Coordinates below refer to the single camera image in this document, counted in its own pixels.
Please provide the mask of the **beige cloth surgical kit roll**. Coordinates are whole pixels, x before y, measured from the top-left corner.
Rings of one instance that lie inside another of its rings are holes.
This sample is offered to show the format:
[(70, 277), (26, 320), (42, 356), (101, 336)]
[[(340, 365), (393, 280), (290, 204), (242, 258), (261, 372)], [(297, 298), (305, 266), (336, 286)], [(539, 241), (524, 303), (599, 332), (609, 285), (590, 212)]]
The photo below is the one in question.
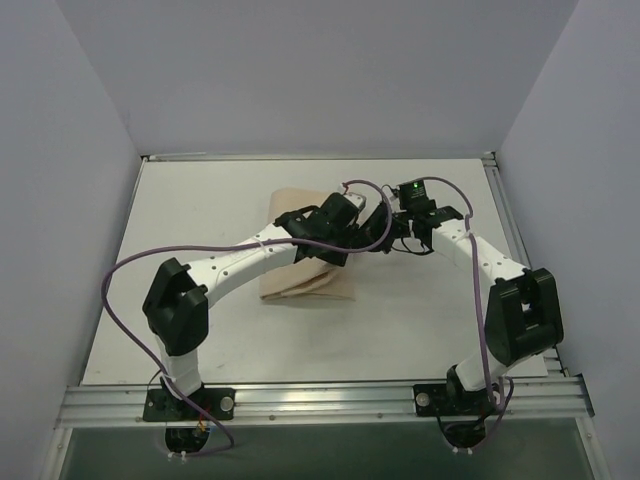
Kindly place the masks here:
[[(320, 206), (328, 192), (283, 188), (271, 194), (268, 221), (285, 212), (306, 206)], [(275, 301), (302, 296), (321, 299), (355, 299), (355, 284), (350, 267), (336, 267), (318, 259), (305, 259), (294, 265), (272, 270), (259, 278), (259, 297)]]

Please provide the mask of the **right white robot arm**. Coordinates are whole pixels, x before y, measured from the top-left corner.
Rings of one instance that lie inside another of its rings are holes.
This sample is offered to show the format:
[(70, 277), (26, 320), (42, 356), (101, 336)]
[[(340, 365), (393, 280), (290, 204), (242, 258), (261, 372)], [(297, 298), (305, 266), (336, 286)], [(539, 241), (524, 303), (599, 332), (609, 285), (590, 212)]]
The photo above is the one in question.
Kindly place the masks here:
[(444, 400), (455, 412), (489, 398), (512, 368), (564, 339), (557, 284), (545, 268), (531, 270), (473, 232), (452, 207), (394, 215), (396, 239), (414, 238), (472, 275), (479, 347), (447, 373)]

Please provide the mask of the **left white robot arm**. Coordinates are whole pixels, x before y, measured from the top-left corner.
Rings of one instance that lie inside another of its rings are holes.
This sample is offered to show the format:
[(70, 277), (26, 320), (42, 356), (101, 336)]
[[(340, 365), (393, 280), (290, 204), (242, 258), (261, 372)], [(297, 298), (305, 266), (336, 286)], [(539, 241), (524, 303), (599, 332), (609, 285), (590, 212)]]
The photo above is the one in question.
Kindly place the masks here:
[(209, 334), (209, 311), (223, 297), (276, 269), (317, 258), (342, 267), (354, 252), (377, 249), (392, 226), (389, 199), (383, 198), (363, 224), (363, 196), (332, 193), (278, 216), (251, 239), (207, 258), (158, 268), (142, 305), (161, 354), (165, 405), (179, 419), (194, 417), (202, 405), (198, 348)]

